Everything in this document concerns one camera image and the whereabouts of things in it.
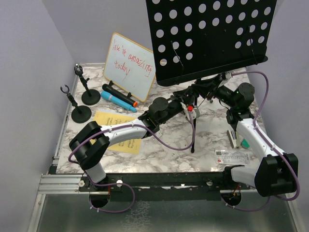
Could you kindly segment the black tripod music stand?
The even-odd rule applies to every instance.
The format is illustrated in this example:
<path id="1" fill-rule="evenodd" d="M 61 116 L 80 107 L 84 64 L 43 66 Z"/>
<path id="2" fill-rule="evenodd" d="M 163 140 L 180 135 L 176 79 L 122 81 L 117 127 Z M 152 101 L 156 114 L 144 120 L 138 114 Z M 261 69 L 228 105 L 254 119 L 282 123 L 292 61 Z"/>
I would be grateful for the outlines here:
<path id="1" fill-rule="evenodd" d="M 274 0 L 148 0 L 156 81 L 169 87 L 267 61 Z"/>

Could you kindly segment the yellow sheet music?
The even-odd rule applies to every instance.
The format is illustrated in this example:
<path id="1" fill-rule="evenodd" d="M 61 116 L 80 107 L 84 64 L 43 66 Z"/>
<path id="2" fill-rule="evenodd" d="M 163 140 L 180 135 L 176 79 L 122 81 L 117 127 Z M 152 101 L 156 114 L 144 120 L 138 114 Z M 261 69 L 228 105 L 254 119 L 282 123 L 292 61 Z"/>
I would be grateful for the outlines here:
<path id="1" fill-rule="evenodd" d="M 100 126 L 111 126 L 121 123 L 127 123 L 136 119 L 133 116 L 126 116 L 123 114 L 112 114 L 96 111 L 93 120 Z M 129 153 L 138 155 L 140 152 L 141 139 L 131 139 L 124 142 L 120 142 L 110 146 L 108 149 L 121 153 Z"/>

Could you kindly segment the black microphone orange tip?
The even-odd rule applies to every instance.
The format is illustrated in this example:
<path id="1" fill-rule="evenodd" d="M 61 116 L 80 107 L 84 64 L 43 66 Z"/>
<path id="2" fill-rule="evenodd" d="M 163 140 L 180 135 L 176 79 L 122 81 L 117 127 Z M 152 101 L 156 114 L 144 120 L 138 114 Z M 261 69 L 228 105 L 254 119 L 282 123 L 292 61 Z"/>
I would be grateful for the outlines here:
<path id="1" fill-rule="evenodd" d="M 113 96 L 119 98 L 120 100 L 123 100 L 124 102 L 128 103 L 129 105 L 133 106 L 133 107 L 137 107 L 138 103 L 131 99 L 130 95 L 127 96 L 121 92 L 119 92 L 118 90 L 114 89 L 111 85 L 109 84 L 103 84 L 102 85 L 102 89 L 106 92 L 109 92 L 110 94 L 112 94 Z"/>

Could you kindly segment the blue-headed microphone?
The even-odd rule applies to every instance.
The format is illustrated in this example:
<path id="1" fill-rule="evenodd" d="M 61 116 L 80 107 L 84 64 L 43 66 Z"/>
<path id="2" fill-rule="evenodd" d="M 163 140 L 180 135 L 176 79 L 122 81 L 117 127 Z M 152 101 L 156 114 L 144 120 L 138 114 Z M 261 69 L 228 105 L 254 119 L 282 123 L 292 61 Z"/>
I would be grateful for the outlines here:
<path id="1" fill-rule="evenodd" d="M 110 101 L 110 102 L 112 102 L 112 103 L 114 103 L 118 106 L 121 106 L 122 108 L 127 109 L 131 112 L 134 112 L 134 113 L 137 112 L 137 109 L 135 107 L 133 107 L 130 104 L 124 102 L 123 100 L 115 97 L 114 95 L 112 95 L 111 93 L 109 93 L 107 91 L 102 91 L 100 95 L 106 101 Z"/>

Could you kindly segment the black microphone stand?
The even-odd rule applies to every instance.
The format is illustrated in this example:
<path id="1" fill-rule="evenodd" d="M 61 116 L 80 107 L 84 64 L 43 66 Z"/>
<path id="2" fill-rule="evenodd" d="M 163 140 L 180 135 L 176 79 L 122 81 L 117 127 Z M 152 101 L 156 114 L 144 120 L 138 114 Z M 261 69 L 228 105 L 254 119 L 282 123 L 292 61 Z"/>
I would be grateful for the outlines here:
<path id="1" fill-rule="evenodd" d="M 63 90 L 62 87 L 60 87 L 60 91 L 66 94 L 68 100 L 71 102 L 72 106 L 74 107 L 71 118 L 75 123 L 84 123 L 88 121 L 91 118 L 92 112 L 88 106 L 81 105 L 79 106 L 76 102 L 75 98 L 70 94 L 70 89 L 67 85 L 65 85 L 67 90 Z"/>
<path id="2" fill-rule="evenodd" d="M 79 77 L 80 82 L 82 83 L 83 87 L 85 88 L 85 92 L 82 94 L 82 102 L 86 105 L 95 105 L 99 102 L 101 95 L 95 89 L 89 89 L 87 82 L 90 80 L 89 78 L 85 79 L 83 77 L 83 68 L 80 64 L 76 64 L 74 66 L 74 72 Z"/>

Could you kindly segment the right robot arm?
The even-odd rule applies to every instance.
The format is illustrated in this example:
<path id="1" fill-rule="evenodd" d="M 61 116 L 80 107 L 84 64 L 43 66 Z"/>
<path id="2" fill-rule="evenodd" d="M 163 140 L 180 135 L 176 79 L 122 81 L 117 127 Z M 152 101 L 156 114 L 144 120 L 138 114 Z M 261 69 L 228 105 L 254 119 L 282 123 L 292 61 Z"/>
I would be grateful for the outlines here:
<path id="1" fill-rule="evenodd" d="M 221 73 L 211 79 L 199 80 L 194 84 L 198 95 L 210 100 L 216 98 L 230 108 L 226 112 L 228 124 L 240 134 L 258 157 L 259 167 L 252 169 L 245 166 L 234 166 L 227 169 L 222 176 L 222 184 L 233 189 L 239 183 L 255 188 L 263 196 L 275 196 L 284 200 L 286 193 L 294 193 L 289 201 L 300 194 L 297 178 L 298 158 L 288 154 L 261 130 L 257 116 L 250 111 L 254 101 L 254 87 L 250 83 L 241 83 L 235 91 L 225 87 L 232 74 Z"/>

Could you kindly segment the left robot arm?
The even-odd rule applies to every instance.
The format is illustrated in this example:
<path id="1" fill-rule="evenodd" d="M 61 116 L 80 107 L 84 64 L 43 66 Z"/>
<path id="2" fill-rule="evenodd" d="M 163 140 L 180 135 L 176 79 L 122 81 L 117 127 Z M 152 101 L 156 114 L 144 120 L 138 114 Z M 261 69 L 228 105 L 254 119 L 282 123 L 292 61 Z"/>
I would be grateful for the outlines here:
<path id="1" fill-rule="evenodd" d="M 194 102 L 198 94 L 192 87 L 176 91 L 170 99 L 156 98 L 138 118 L 122 124 L 100 126 L 96 121 L 89 122 L 69 143 L 70 158 L 88 175 L 90 185 L 100 191 L 106 187 L 106 173 L 100 161 L 107 148 L 132 139 L 154 136 L 160 125 L 177 114 L 185 114 L 193 122 Z"/>

